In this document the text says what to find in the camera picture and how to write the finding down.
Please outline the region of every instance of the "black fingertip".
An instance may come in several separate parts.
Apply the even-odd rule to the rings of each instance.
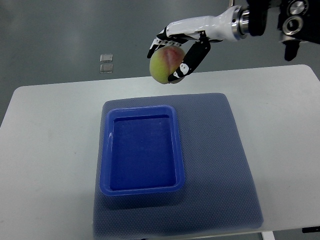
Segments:
[[[151,51],[151,49],[148,52],[148,55],[146,56],[147,59],[150,59],[152,55],[154,54],[154,51]]]
[[[176,77],[176,76],[174,76],[173,73],[168,76],[168,82],[169,82],[169,83],[170,83],[170,82],[173,82],[173,81],[175,81],[175,80],[178,80],[178,79],[179,79],[179,78]]]

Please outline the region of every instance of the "gray floor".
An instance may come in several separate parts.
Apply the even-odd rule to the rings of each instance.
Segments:
[[[226,10],[228,3],[228,0],[0,0],[0,123],[14,90],[20,86],[149,76],[146,56],[158,32],[172,21],[217,16]],[[245,5],[246,1],[236,3]],[[278,11],[270,10],[263,36],[212,44],[197,72],[305,64],[320,79],[320,45],[304,43],[296,59],[285,61],[277,20]],[[191,43],[186,43],[184,49],[190,46]],[[106,53],[113,54],[113,73],[100,74],[100,54]],[[302,234],[301,229],[274,235],[277,240],[320,238],[319,233]],[[262,238],[250,234],[215,239]]]

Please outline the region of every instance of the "blue mat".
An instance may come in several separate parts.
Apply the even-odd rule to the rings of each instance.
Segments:
[[[177,192],[106,196],[99,175],[107,113],[170,105],[178,118],[185,183]],[[255,184],[225,95],[143,97],[108,101],[102,109],[93,210],[97,240],[256,229],[263,223]]]

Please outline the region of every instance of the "robotic hand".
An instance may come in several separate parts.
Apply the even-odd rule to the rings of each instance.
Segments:
[[[164,46],[181,46],[188,40],[195,40],[179,68],[168,77],[170,83],[177,81],[198,67],[210,51],[210,43],[245,38],[248,32],[247,12],[241,6],[231,6],[219,16],[194,17],[172,22],[153,40],[147,58],[151,58],[157,49]]]
[[[181,46],[188,40],[196,41],[186,53],[182,63],[168,77],[176,83],[191,74],[206,57],[211,43],[223,40],[238,41],[248,34],[261,36],[267,24],[268,9],[280,9],[278,29],[281,42],[286,45],[285,59],[291,61],[297,55],[299,44],[309,41],[320,44],[320,22],[316,19],[320,0],[247,0],[248,7],[234,5],[219,16],[188,18],[170,23],[153,40],[147,58],[167,45]]]

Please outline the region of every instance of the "robotic finger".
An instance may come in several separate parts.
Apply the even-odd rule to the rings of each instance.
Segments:
[[[186,55],[183,58],[180,66],[175,70],[174,73],[169,75],[168,81],[172,83],[185,76],[193,73],[193,71],[199,66],[202,60],[206,57],[210,51],[211,45],[207,38],[196,41]]]

